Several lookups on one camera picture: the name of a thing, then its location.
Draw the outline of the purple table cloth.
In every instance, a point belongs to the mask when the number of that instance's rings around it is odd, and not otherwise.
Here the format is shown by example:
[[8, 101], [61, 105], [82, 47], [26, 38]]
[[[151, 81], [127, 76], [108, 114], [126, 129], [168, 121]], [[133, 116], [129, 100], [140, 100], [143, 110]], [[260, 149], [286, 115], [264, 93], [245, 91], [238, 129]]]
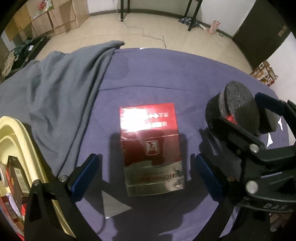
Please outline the purple table cloth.
[[[193, 157], [205, 153], [225, 174], [239, 177], [240, 160], [209, 132], [208, 101], [230, 81], [252, 93], [275, 92], [229, 65], [176, 51], [123, 49], [114, 52], [92, 107], [77, 164], [99, 153], [100, 170], [78, 204], [103, 240], [192, 240], [210, 218], [214, 202]], [[172, 102], [184, 160], [185, 188], [172, 193], [128, 197], [120, 149], [119, 109]]]

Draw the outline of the black door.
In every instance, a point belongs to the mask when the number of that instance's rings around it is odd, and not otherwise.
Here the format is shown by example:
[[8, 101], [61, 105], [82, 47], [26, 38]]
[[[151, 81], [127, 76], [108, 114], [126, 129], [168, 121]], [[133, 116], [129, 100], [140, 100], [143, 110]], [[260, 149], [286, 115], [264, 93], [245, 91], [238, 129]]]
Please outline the black door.
[[267, 60], [291, 33], [269, 1], [256, 1], [232, 40], [252, 69]]

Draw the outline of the red silver Honghe cigarette box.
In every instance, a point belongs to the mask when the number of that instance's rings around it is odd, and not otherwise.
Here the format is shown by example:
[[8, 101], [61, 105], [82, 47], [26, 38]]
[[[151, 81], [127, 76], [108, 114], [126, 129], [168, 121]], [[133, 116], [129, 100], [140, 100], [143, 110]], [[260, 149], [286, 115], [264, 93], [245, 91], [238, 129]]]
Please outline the red silver Honghe cigarette box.
[[120, 108], [120, 142], [129, 197], [185, 188], [173, 103]]

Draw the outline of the red white cigarette box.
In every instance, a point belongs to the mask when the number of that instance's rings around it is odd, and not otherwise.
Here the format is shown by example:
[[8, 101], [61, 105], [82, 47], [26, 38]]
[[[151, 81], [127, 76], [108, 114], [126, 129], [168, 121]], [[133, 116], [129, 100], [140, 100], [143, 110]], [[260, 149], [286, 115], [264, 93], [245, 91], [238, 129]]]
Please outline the red white cigarette box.
[[16, 234], [24, 239], [24, 219], [9, 192], [1, 196], [1, 211]]

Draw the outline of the dark red flame cigarette box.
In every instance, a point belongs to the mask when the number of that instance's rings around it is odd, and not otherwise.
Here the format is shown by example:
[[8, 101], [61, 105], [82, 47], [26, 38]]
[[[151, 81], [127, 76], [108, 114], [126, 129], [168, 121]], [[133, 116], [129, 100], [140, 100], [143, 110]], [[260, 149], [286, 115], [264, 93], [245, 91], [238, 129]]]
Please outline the dark red flame cigarette box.
[[8, 156], [6, 177], [16, 206], [18, 210], [21, 211], [22, 205], [27, 203], [30, 194], [30, 186], [22, 165], [15, 156]]

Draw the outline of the cardboard boxes stack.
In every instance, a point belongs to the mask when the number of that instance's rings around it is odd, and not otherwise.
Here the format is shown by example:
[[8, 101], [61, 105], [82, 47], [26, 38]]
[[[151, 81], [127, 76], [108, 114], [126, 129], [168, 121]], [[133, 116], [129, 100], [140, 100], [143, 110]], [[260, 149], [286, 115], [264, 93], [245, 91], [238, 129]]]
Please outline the cardboard boxes stack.
[[79, 28], [89, 18], [87, 1], [26, 1], [4, 24], [9, 41]]

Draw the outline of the white tape roll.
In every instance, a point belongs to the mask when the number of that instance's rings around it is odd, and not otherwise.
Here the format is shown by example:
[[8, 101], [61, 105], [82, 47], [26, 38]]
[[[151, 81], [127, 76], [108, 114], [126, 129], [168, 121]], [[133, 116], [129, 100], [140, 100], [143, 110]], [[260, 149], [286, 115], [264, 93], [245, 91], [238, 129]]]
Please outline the white tape roll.
[[3, 163], [0, 163], [0, 180], [1, 180], [1, 184], [4, 187], [9, 186], [8, 179], [7, 179], [7, 176], [6, 176], [6, 165], [3, 164]]

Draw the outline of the yellow plastic basin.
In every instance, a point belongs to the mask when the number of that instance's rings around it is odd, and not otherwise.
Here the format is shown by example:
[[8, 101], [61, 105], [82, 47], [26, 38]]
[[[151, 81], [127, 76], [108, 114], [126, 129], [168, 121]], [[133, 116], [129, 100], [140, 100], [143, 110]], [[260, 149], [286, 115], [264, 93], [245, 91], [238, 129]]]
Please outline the yellow plastic basin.
[[2, 116], [1, 163], [6, 164], [8, 162], [8, 156], [18, 158], [30, 185], [37, 179], [41, 180], [42, 183], [49, 182], [24, 125], [15, 118]]

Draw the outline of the grey cloth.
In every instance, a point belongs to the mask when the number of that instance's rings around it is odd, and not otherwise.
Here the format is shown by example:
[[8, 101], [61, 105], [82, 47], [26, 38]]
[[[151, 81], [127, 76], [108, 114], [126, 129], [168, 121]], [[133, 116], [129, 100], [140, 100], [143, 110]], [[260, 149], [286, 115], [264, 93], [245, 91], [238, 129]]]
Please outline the grey cloth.
[[29, 128], [45, 169], [58, 177], [76, 167], [99, 87], [123, 41], [51, 52], [1, 84], [1, 116]]

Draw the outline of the black metal table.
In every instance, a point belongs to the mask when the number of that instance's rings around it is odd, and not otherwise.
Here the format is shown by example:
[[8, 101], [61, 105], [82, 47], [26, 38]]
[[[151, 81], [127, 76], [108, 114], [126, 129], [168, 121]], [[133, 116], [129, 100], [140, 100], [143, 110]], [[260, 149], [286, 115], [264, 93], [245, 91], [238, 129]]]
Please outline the black metal table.
[[[125, 1], [120, 0], [119, 1], [120, 21], [122, 22], [125, 19], [125, 13], [126, 14], [129, 14], [129, 13], [154, 14], [154, 15], [169, 16], [172, 18], [179, 18], [179, 19], [186, 18], [186, 17], [188, 17], [188, 13], [191, 8], [192, 2], [193, 1], [188, 1], [185, 13], [182, 16], [180, 14], [170, 13], [167, 11], [159, 11], [159, 10], [155, 10], [155, 9], [131, 9], [130, 8], [130, 1], [127, 1], [127, 8], [125, 9]], [[202, 4], [203, 0], [196, 1], [196, 2], [197, 2], [196, 8], [194, 10], [193, 16], [191, 17], [191, 21], [189, 22], [189, 25], [188, 25], [188, 29], [187, 29], [188, 32], [190, 32], [192, 30], [195, 23], [197, 24], [197, 27], [199, 27], [199, 22], [196, 20], [196, 17], [197, 17], [198, 12], [201, 8], [201, 4]]]

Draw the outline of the colourful carton by wall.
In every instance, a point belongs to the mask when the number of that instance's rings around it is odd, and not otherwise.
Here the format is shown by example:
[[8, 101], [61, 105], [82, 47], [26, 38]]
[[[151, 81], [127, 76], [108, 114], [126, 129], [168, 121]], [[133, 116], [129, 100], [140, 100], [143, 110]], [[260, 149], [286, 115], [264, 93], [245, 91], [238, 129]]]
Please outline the colourful carton by wall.
[[278, 78], [267, 60], [260, 63], [260, 65], [255, 68], [250, 75], [269, 87], [273, 85]]

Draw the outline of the black open suitcase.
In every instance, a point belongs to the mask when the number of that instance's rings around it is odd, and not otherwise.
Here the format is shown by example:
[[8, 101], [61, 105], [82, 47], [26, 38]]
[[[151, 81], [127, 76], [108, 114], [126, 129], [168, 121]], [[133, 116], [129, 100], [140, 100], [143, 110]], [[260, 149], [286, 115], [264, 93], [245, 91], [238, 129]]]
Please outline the black open suitcase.
[[45, 45], [49, 42], [50, 37], [43, 34], [34, 39], [28, 38], [23, 44], [14, 49], [14, 63], [11, 71], [17, 71], [24, 68], [30, 61], [34, 60]]

